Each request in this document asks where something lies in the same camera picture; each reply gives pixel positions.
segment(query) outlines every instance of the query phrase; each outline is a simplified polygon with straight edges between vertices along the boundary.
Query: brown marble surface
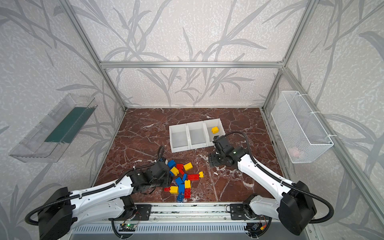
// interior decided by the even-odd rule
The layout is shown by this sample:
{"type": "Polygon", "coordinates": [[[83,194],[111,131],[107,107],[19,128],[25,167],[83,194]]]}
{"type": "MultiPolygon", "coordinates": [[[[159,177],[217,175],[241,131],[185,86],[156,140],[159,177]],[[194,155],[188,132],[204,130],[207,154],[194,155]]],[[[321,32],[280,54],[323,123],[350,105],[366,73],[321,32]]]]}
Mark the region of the brown marble surface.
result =
{"type": "MultiPolygon", "coordinates": [[[[181,109],[128,109],[119,132],[101,168],[96,185],[118,178],[133,166],[147,165],[155,160],[160,145],[165,145],[164,156],[170,161],[186,164],[193,169],[187,174],[204,173],[204,178],[192,181],[191,198],[195,202],[237,202],[252,193],[272,197],[251,177],[233,167],[209,167],[208,153],[213,147],[205,147],[172,153],[169,146],[169,126],[187,122],[220,118],[226,133],[247,133],[252,154],[271,170],[282,175],[271,140],[258,108],[181,108],[181,109]]],[[[228,137],[233,146],[246,147],[244,138],[237,134],[228,137]]],[[[157,188],[151,195],[133,194],[135,202],[174,202],[176,195],[157,188]]]]}

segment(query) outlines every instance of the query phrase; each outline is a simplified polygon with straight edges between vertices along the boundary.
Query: wire mesh basket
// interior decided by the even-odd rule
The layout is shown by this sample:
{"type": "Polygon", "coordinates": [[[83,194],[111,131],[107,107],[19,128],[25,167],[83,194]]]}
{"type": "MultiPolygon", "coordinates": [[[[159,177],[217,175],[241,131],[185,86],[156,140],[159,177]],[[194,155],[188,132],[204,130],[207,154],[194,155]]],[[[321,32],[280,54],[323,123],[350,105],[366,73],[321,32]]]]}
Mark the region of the wire mesh basket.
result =
{"type": "Polygon", "coordinates": [[[313,162],[333,141],[298,91],[282,91],[272,118],[293,163],[313,162]]]}

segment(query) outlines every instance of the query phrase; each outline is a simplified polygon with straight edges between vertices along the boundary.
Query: wall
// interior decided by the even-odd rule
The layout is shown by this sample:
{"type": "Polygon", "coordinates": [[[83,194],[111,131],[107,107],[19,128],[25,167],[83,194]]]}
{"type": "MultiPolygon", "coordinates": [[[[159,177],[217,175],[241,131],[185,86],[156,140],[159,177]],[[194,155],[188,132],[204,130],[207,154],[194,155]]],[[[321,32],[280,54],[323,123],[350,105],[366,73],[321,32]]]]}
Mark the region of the wall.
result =
{"type": "MultiPolygon", "coordinates": [[[[372,184],[384,196],[383,93],[384,2],[328,1],[314,15],[288,62],[332,128],[338,133],[372,184]]],[[[283,78],[281,90],[291,90],[283,78]]],[[[292,164],[281,140],[293,181],[330,200],[334,217],[319,224],[324,239],[384,239],[384,229],[368,208],[333,150],[310,164],[292,164]]],[[[316,203],[317,216],[327,213],[316,203]]]]}
{"type": "MultiPolygon", "coordinates": [[[[281,61],[307,1],[71,3],[103,61],[281,61]]],[[[262,106],[277,71],[227,70],[110,69],[109,74],[127,106],[262,106]]]]}
{"type": "Polygon", "coordinates": [[[56,1],[1,1],[0,55],[0,238],[38,239],[24,216],[60,187],[92,184],[123,112],[56,1]],[[8,156],[68,93],[98,107],[61,159],[8,156]]]}

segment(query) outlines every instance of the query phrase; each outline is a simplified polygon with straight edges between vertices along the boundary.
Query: transparent plastic container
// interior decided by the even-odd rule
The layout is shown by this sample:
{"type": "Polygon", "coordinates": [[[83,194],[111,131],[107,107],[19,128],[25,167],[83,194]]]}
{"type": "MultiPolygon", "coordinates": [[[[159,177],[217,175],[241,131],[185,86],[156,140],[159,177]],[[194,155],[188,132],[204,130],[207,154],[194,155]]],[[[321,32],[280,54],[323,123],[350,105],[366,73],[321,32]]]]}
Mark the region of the transparent plastic container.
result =
{"type": "Polygon", "coordinates": [[[57,162],[96,107],[93,97],[68,94],[9,155],[22,162],[57,162]]]}

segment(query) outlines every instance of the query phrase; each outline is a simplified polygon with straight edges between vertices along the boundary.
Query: leaf pattern wallpaper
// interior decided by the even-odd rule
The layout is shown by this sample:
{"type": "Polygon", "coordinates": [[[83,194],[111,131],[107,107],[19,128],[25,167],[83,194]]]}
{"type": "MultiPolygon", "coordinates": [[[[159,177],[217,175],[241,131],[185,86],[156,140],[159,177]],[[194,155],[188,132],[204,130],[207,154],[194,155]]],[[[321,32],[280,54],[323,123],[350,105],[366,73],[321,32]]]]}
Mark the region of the leaf pattern wallpaper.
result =
{"type": "MultiPolygon", "coordinates": [[[[71,0],[102,61],[281,61],[307,2],[71,0]]],[[[127,106],[257,107],[277,70],[118,68],[108,73],[127,106]]]]}
{"type": "MultiPolygon", "coordinates": [[[[384,1],[320,2],[288,63],[382,196],[383,13],[384,1]]],[[[266,108],[272,123],[270,112],[279,92],[289,90],[283,77],[266,108]]],[[[334,217],[319,225],[324,239],[384,239],[384,229],[331,149],[310,164],[292,164],[274,134],[291,179],[305,181],[335,207],[334,217]]],[[[316,206],[319,216],[326,214],[326,208],[316,206]]]]}
{"type": "Polygon", "coordinates": [[[58,188],[86,188],[101,167],[124,112],[59,3],[0,2],[0,239],[38,239],[24,216],[58,188]],[[10,157],[68,93],[94,96],[98,107],[57,163],[10,157]]]}

